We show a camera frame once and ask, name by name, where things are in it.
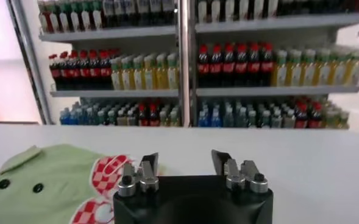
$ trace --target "table surface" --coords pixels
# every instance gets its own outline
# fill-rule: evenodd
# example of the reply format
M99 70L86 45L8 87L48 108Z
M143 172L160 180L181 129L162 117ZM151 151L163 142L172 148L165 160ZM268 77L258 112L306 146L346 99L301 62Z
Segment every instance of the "table surface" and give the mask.
M338 130L0 125L0 166L32 145L159 152L171 175L214 174L210 150L252 159L274 191L274 223L359 223L359 133Z

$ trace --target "red label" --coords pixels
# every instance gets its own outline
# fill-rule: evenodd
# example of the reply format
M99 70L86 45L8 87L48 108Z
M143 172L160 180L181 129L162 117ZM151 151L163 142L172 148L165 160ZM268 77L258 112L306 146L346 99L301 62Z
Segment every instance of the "red label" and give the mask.
M296 121L296 125L294 128L306 128L307 127L307 121Z
M235 71L237 73L245 73L247 71L247 63L237 63Z
M206 65L198 65L198 72L200 74L209 73L209 65L208 64L206 64Z
M256 62L256 63L248 63L248 67L247 67L248 71L251 73L256 73L259 71L260 69L260 63Z
M101 76L107 77L107 76L111 76L111 74L112 74L112 69L110 69L110 68L102 68L101 69Z
M88 68L82 68L80 70L80 74L82 75L82 77L90 77L91 76L90 69L88 69Z
M270 62L263 62L262 65L260 66L260 70L262 72L271 72L272 71L272 66L273 66L273 63L270 61Z
M222 70L226 73L231 73L235 69L235 63L226 63L222 66Z
M52 77L53 77L53 78L57 78L57 77L60 77L60 76L61 76L61 72L60 72L59 69L51 70L51 73L52 73Z
M100 68L91 68L90 72L91 72L92 77L101 76L101 69Z
M210 65L211 73L219 73L221 72L222 63Z
M321 128L321 121L309 121L308 127L309 128Z

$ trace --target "store shelf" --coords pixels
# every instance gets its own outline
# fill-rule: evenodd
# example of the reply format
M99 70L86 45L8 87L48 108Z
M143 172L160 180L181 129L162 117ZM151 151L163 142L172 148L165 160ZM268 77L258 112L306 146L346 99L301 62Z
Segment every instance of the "store shelf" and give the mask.
M87 32L72 33L52 33L41 34L40 40L51 42L73 42L81 40L102 40L115 38L131 38L131 37L153 37L162 35L174 35L175 26L158 26L158 27L126 27L114 28L107 30L94 30Z
M225 96L289 96L320 95L330 93L357 93L359 86L300 86L300 87L253 87L253 88L198 88L199 97Z
M359 13L336 15L286 16L283 18L238 21L232 23L197 24L197 33L246 30L295 29L307 27L343 27L359 23Z
M51 91L52 97L112 97L112 98L144 98L144 97L178 97L177 89L162 90L64 90Z

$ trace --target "plastic bottle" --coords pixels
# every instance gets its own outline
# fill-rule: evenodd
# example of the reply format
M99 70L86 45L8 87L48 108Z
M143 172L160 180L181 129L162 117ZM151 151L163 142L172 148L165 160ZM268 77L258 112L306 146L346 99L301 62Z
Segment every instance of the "plastic bottle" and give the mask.
M199 87L210 86L209 76L210 74L209 74L208 47L205 44L203 44L199 48L199 54L198 54L198 86Z
M304 61L302 63L300 86L311 86L315 76L315 55L316 51L307 49L304 52Z

